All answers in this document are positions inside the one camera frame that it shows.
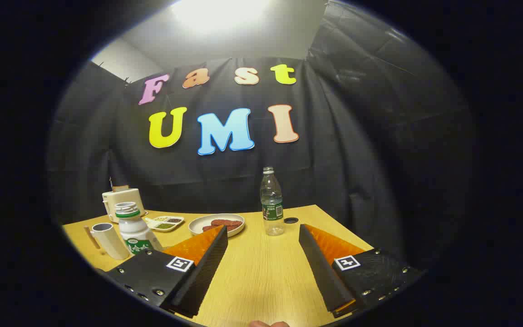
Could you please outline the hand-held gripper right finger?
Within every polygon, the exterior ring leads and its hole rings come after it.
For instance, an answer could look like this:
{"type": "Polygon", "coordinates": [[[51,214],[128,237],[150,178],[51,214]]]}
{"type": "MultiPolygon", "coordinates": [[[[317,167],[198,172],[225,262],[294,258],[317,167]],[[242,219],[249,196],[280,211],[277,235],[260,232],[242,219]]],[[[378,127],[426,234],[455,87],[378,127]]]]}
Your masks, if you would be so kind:
{"type": "Polygon", "coordinates": [[[335,318],[371,310],[423,275],[381,248],[364,250],[311,225],[300,226],[299,244],[335,318]]]}

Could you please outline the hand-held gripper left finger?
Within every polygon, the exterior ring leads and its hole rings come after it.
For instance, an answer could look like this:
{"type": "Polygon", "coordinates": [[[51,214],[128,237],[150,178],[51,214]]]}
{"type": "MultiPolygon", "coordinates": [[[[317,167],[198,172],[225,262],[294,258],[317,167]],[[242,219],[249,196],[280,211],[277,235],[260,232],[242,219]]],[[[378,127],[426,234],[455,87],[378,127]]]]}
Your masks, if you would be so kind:
{"type": "Polygon", "coordinates": [[[165,251],[142,250],[103,276],[142,302],[192,318],[227,246],[226,226],[216,226],[165,251]]]}

